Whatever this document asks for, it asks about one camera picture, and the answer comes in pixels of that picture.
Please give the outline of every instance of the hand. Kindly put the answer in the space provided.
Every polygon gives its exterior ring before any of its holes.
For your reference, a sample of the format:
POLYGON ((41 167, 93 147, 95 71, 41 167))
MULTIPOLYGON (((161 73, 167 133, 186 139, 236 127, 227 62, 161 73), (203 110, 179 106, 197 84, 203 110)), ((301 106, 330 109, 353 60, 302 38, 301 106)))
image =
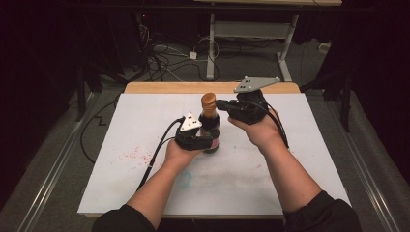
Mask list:
POLYGON ((201 150, 184 150, 175 142, 175 139, 171 139, 166 147, 163 166, 171 168, 173 171, 179 173, 184 170, 193 158, 201 152, 201 150))
MULTIPOLYGON (((269 111, 278 120, 277 113, 272 109, 269 109, 269 111)), ((284 146, 277 125, 268 115, 266 115, 262 121, 253 125, 248 125, 231 117, 228 118, 228 121, 244 130, 247 133, 250 142, 256 145, 259 150, 266 150, 272 145, 282 144, 284 146)))

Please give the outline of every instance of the cylindrical object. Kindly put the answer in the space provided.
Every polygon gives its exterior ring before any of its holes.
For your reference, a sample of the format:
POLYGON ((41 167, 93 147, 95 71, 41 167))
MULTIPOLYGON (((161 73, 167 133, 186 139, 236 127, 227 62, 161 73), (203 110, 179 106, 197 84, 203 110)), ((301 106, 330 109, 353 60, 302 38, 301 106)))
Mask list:
POLYGON ((216 106, 217 97, 214 93, 208 93, 202 96, 202 113, 199 116, 199 121, 202 123, 200 128, 201 136, 212 136, 214 138, 211 148, 204 152, 208 154, 214 153, 219 145, 219 131, 220 131, 220 116, 217 113, 216 106))

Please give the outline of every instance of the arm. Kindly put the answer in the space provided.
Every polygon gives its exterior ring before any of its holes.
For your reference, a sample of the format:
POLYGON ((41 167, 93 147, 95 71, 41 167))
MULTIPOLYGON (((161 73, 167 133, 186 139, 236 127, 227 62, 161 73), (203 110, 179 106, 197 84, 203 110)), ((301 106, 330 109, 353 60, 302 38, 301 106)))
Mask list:
POLYGON ((127 205, 139 211, 157 229, 176 177, 200 152, 183 150, 174 139, 170 140, 162 167, 130 198, 127 205))
POLYGON ((243 129, 250 142, 265 157, 280 205, 286 213, 296 212, 321 192, 319 185, 286 149, 278 128, 270 117, 265 116, 261 122, 253 125, 232 118, 228 120, 243 129))

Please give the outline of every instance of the table surface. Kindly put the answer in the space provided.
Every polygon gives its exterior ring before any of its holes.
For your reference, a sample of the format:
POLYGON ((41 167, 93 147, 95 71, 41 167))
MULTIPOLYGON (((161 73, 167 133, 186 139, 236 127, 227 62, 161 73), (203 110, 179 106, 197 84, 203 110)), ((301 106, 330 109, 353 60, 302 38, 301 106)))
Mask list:
MULTIPOLYGON (((189 111, 200 112, 204 93, 234 99, 233 88, 238 84, 130 83, 117 104, 78 212, 96 217, 119 208, 135 192, 170 121, 189 111)), ((262 90, 280 114, 291 153, 330 195, 349 202, 305 95, 289 82, 262 90)), ((196 157, 177 178, 164 217, 281 218, 278 196, 263 157, 241 130, 227 122, 226 112, 221 111, 220 118, 219 149, 211 156, 196 157)), ((151 175, 161 166, 163 157, 164 149, 160 149, 151 175)))
POLYGON ((299 5, 299 6, 340 6, 341 0, 195 0, 198 2, 210 3, 251 3, 251 4, 270 4, 270 5, 299 5))

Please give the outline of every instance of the desk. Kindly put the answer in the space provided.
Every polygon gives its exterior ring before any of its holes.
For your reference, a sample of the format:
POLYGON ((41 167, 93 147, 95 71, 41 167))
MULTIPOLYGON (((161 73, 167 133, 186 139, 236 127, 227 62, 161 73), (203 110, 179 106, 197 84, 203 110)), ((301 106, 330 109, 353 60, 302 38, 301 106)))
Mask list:
MULTIPOLYGON (((189 111, 200 112, 200 98, 206 92, 234 99, 235 94, 228 93, 235 86, 234 82, 129 84, 117 104, 78 212, 98 216, 124 204, 135 192, 167 126, 189 111)), ((349 202, 305 95, 293 83, 263 90, 280 114, 290 151, 323 189, 349 202)), ((226 112, 220 111, 220 118, 219 149, 196 157, 177 178, 164 217, 281 218, 265 160, 245 133, 227 122, 226 112)), ((151 175, 163 157, 162 148, 151 175)))
MULTIPOLYGON (((200 2, 215 3, 248 3, 265 5, 315 5, 319 7, 340 6, 341 0, 195 0, 200 2)), ((240 37, 240 38, 262 38, 262 39, 284 39, 282 52, 277 53, 278 65, 282 73, 283 81, 292 81, 290 72, 285 61, 287 51, 292 42, 293 33, 296 29, 298 15, 293 15, 289 23, 267 23, 267 22, 236 22, 215 20, 215 14, 211 14, 209 32, 209 55, 206 78, 214 79, 214 63, 217 56, 214 51, 215 37, 240 37)))

